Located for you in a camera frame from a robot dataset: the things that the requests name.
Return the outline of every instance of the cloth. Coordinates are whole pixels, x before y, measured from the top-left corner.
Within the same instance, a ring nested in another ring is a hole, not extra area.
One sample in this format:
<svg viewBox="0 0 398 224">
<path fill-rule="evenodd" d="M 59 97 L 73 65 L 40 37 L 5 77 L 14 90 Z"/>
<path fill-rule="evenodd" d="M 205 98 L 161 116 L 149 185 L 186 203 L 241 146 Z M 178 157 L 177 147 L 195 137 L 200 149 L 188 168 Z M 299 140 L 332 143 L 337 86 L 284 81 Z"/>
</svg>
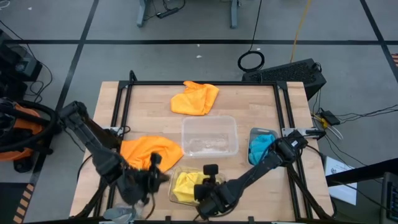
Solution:
<svg viewBox="0 0 398 224">
<path fill-rule="evenodd" d="M 179 202 L 195 202 L 193 186 L 202 184 L 204 178 L 209 178 L 203 172 L 182 172 L 178 177 L 173 189 L 174 195 Z"/>
<path fill-rule="evenodd" d="M 264 157 L 268 155 L 268 148 L 274 141 L 275 137 L 272 134 L 261 134 L 257 136 L 249 145 L 249 162 L 252 165 L 257 165 L 262 159 L 261 156 L 264 151 L 266 151 Z"/>
<path fill-rule="evenodd" d="M 205 115 L 213 106 L 219 89 L 210 84 L 197 84 L 185 81 L 186 89 L 183 93 L 171 99 L 171 110 L 174 113 L 188 115 Z"/>
<path fill-rule="evenodd" d="M 153 152 L 162 156 L 159 164 L 162 172 L 173 167 L 183 155 L 178 144 L 162 136 L 143 136 L 137 140 L 122 141 L 120 150 L 124 159 L 136 169 L 148 169 Z"/>
</svg>

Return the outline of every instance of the yellow cloth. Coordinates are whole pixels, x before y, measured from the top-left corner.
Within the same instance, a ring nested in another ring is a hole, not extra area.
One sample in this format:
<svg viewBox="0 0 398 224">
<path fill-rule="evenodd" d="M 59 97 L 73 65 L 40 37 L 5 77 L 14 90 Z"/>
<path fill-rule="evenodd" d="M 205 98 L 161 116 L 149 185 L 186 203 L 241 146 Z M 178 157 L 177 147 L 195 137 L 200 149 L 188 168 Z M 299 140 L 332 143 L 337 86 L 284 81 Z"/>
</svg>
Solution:
<svg viewBox="0 0 398 224">
<path fill-rule="evenodd" d="M 185 81 L 183 93 L 171 99 L 171 109 L 174 113 L 188 115 L 205 115 L 209 113 L 216 100 L 219 89 L 210 84 L 197 84 Z"/>
<path fill-rule="evenodd" d="M 182 172 L 175 183 L 174 195 L 179 202 L 194 202 L 193 186 L 202 184 L 204 178 L 209 178 L 203 172 Z"/>
<path fill-rule="evenodd" d="M 156 152 L 162 156 L 159 169 L 169 170 L 181 159 L 181 147 L 162 136 L 143 136 L 137 140 L 122 141 L 120 154 L 136 169 L 150 167 L 150 155 Z"/>
</svg>

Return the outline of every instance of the orange vacuum cleaner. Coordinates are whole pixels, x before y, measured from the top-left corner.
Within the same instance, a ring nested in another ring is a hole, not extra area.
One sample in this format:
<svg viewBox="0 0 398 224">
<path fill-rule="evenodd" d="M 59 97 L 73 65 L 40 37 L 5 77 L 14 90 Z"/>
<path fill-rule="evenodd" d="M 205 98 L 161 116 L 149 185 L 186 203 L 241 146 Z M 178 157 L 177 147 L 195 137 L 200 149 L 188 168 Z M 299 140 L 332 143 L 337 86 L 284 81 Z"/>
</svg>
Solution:
<svg viewBox="0 0 398 224">
<path fill-rule="evenodd" d="M 37 111 L 48 114 L 50 120 L 41 118 Z M 30 171 L 34 151 L 53 153 L 43 142 L 61 131 L 57 120 L 56 112 L 44 105 L 0 98 L 0 161 L 14 161 L 17 172 Z"/>
</svg>

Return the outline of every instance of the table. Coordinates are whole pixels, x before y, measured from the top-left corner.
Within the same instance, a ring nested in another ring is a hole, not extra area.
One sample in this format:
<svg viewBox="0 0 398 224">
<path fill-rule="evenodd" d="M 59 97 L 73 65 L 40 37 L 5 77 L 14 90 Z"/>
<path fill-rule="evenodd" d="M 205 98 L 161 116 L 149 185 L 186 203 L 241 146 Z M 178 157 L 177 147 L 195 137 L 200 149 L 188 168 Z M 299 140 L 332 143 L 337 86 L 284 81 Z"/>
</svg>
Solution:
<svg viewBox="0 0 398 224">
<path fill-rule="evenodd" d="M 137 16 L 137 26 L 142 27 L 145 21 L 145 13 L 147 10 L 147 6 L 150 1 L 154 0 L 139 0 L 139 8 L 138 8 L 138 16 Z M 235 29 L 238 27 L 238 0 L 231 0 L 231 28 Z"/>
<path fill-rule="evenodd" d="M 102 127 L 110 126 L 118 85 L 118 82 L 102 83 L 93 117 L 94 121 Z M 312 127 L 303 83 L 288 82 L 287 86 L 296 127 Z M 275 95 L 271 86 L 240 85 L 218 86 L 218 88 L 220 92 L 209 115 L 230 115 L 235 118 L 239 139 L 237 156 L 218 159 L 187 159 L 184 157 L 177 163 L 177 166 L 201 169 L 204 164 L 217 163 L 220 172 L 224 173 L 227 178 L 233 179 L 239 177 L 251 167 L 246 159 L 251 128 L 274 129 L 280 134 L 275 109 Z M 137 139 L 145 135 L 161 135 L 180 143 L 181 122 L 186 116 L 171 112 L 170 99 L 177 93 L 181 93 L 183 89 L 183 85 L 134 85 L 127 117 L 127 125 L 130 126 L 131 132 L 125 135 L 125 139 Z M 125 96 L 124 92 L 121 102 L 124 101 Z M 281 100 L 281 102 L 284 121 L 287 126 L 284 101 Z M 121 120 L 122 110 L 123 106 L 119 109 L 118 123 Z M 309 145 L 318 147 L 316 140 L 309 139 L 308 141 Z M 90 153 L 86 151 L 85 158 L 89 155 Z M 309 149 L 304 149 L 302 160 L 309 191 L 323 209 L 331 215 L 333 207 L 319 155 Z M 100 177 L 92 163 L 87 163 L 81 170 L 70 215 L 75 215 L 86 205 L 98 188 L 99 180 Z M 167 215 L 171 216 L 172 220 L 193 220 L 197 214 L 195 209 L 170 202 L 168 191 L 168 184 L 160 186 L 159 192 L 155 195 L 156 208 L 150 220 L 164 220 Z M 297 193 L 300 213 L 302 217 L 305 217 L 302 194 L 299 189 L 297 189 Z M 108 191 L 103 197 L 108 198 Z M 117 192 L 114 205 L 122 202 Z M 149 212 L 151 206 L 150 202 L 145 207 L 144 214 Z M 106 200 L 103 200 L 101 214 L 105 207 Z M 217 220 L 247 221 L 248 216 L 253 216 L 255 221 L 294 221 L 294 211 L 285 168 L 279 167 L 270 171 L 248 187 L 234 212 L 225 217 L 217 218 Z"/>
</svg>

